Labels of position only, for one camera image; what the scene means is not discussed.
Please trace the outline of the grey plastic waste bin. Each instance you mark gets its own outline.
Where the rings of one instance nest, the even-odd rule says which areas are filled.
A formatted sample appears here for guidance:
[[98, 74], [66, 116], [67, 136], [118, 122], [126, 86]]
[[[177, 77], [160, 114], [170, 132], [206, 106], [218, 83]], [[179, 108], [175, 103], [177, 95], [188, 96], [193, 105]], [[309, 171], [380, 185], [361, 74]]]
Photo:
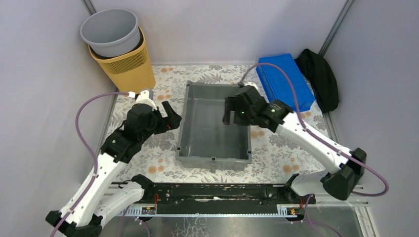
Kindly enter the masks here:
[[110, 58], [132, 51], [142, 40], [137, 16], [125, 9], [91, 15], [82, 23], [80, 35], [96, 54]]

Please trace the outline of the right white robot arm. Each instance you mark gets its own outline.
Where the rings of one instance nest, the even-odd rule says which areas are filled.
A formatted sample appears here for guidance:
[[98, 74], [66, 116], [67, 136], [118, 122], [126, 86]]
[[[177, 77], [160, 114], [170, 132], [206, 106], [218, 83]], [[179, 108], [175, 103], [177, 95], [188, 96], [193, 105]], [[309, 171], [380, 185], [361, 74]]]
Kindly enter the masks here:
[[296, 203], [304, 196], [321, 192], [347, 200], [364, 173], [365, 151], [335, 143], [301, 121], [297, 112], [282, 101], [268, 103], [253, 85], [239, 87], [226, 97], [224, 110], [224, 124], [267, 128], [296, 143], [325, 168], [315, 173], [293, 175], [283, 190], [287, 202]]

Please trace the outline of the blue plastic divided crate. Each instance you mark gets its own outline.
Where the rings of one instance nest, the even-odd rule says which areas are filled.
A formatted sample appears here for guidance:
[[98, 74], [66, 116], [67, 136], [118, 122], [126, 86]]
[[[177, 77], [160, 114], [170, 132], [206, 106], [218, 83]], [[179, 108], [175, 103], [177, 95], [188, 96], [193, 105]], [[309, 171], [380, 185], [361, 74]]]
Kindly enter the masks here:
[[[290, 79], [296, 92], [298, 107], [301, 112], [309, 111], [315, 101], [310, 87], [300, 72], [291, 54], [261, 57], [258, 63], [270, 63], [281, 68]], [[276, 68], [262, 65], [256, 68], [260, 82], [268, 101], [280, 100], [296, 111], [290, 85], [284, 75]]]

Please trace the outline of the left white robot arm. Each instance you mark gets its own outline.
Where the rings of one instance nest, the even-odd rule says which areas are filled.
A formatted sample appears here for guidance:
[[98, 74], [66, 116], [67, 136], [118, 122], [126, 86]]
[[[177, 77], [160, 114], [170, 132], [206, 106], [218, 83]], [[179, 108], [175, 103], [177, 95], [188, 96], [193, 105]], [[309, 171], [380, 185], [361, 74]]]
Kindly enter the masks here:
[[162, 106], [166, 117], [150, 99], [132, 106], [123, 123], [106, 138], [94, 167], [76, 194], [60, 210], [47, 214], [45, 220], [54, 228], [52, 235], [61, 232], [67, 237], [97, 237], [108, 219], [129, 204], [137, 200], [147, 203], [153, 198], [149, 184], [130, 181], [108, 203], [100, 203], [116, 175], [141, 151], [148, 138], [179, 128], [181, 116], [168, 101], [163, 101]]

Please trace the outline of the large grey plastic crate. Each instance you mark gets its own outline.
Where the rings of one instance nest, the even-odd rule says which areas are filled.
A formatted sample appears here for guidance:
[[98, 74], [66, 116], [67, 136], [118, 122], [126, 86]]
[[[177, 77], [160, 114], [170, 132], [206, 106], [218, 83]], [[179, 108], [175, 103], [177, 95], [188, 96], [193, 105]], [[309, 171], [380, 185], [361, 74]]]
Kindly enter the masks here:
[[225, 99], [237, 85], [188, 81], [175, 159], [186, 168], [242, 171], [252, 163], [251, 130], [225, 125]]

